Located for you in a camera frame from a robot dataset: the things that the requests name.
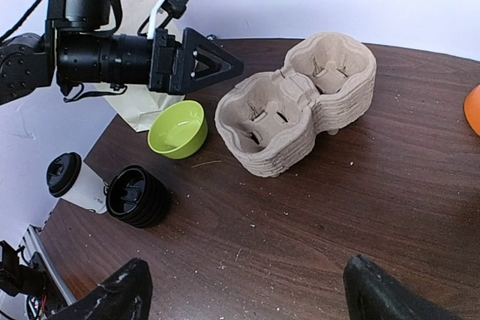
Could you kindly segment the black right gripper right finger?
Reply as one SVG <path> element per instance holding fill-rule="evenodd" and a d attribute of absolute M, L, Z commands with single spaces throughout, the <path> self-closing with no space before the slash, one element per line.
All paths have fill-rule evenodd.
<path fill-rule="evenodd" d="M 351 319 L 458 319 L 403 286 L 363 255 L 351 257 L 343 271 Z"/>

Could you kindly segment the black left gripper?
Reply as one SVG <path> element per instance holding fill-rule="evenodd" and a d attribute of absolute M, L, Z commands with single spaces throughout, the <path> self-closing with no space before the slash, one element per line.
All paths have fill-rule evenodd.
<path fill-rule="evenodd" d="M 177 74 L 177 55 L 182 47 L 182 75 Z M 154 32 L 149 71 L 149 91 L 189 94 L 240 76 L 244 63 L 198 31 L 186 28 L 183 43 L 166 29 Z"/>

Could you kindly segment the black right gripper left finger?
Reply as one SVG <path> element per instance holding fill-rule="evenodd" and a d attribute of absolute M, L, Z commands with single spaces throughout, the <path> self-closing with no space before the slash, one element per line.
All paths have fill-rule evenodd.
<path fill-rule="evenodd" d="M 152 302 L 148 262 L 132 258 L 93 291 L 53 319 L 147 319 Z"/>

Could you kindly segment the white paper takeout bag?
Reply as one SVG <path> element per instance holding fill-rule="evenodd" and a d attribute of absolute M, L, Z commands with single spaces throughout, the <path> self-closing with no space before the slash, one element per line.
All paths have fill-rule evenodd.
<path fill-rule="evenodd" d="M 149 18 L 157 1 L 121 0 L 123 18 L 116 34 L 137 36 L 138 28 Z M 141 70 L 132 70 L 127 74 L 125 81 L 127 91 L 123 95 L 105 97 L 117 114 L 136 132 L 150 130 L 162 111 L 185 99 L 184 95 L 149 91 L 149 74 L 149 66 Z"/>

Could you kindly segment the stack of cardboard cup carriers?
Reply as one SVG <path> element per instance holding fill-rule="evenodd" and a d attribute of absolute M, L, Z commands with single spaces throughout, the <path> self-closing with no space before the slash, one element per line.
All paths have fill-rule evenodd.
<path fill-rule="evenodd" d="M 323 32 L 291 48 L 283 66 L 242 80 L 218 102 L 214 122 L 251 174 L 277 177 L 371 106 L 374 54 L 345 34 Z"/>

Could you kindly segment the stack of black cup lids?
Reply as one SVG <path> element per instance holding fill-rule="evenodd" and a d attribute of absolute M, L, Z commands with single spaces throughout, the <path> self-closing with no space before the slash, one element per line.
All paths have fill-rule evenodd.
<path fill-rule="evenodd" d="M 165 185 L 150 172 L 139 165 L 130 165 L 110 182 L 106 206 L 112 217 L 146 229 L 165 217 L 170 208 L 170 195 Z"/>

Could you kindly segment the single white paper cup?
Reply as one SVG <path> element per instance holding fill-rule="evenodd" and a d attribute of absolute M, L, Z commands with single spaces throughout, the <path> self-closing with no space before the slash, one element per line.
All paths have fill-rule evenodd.
<path fill-rule="evenodd" d="M 83 161 L 67 178 L 60 198 L 96 214 L 107 212 L 104 180 Z"/>

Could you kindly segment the black plastic cup lid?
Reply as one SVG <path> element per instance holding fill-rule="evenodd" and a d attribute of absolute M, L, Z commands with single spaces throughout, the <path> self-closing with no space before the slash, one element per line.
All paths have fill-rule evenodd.
<path fill-rule="evenodd" d="M 76 152 L 63 153 L 54 159 L 46 170 L 46 185 L 49 193 L 60 198 L 66 194 L 76 182 L 82 158 Z"/>

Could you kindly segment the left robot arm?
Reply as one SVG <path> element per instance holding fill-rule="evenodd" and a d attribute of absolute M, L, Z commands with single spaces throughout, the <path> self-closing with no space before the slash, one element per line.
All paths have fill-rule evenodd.
<path fill-rule="evenodd" d="M 1 40 L 1 102 L 56 83 L 65 102 L 89 96 L 87 83 L 106 83 L 111 95 L 129 85 L 186 95 L 240 76 L 243 62 L 192 28 L 176 40 L 164 24 L 147 34 L 119 34 L 121 0 L 49 0 L 42 35 Z"/>

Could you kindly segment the green plastic bowl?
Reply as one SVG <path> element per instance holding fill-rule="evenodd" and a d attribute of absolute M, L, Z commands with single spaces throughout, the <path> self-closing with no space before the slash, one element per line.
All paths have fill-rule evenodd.
<path fill-rule="evenodd" d="M 148 131 L 150 149 L 172 160 L 190 157 L 203 146 L 208 125 L 203 106 L 183 100 L 165 109 Z"/>

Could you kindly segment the orange plastic bowl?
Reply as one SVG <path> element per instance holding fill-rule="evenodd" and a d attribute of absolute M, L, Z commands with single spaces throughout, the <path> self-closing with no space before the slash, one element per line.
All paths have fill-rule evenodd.
<path fill-rule="evenodd" d="M 480 85 L 477 85 L 465 98 L 463 112 L 472 131 L 480 136 Z"/>

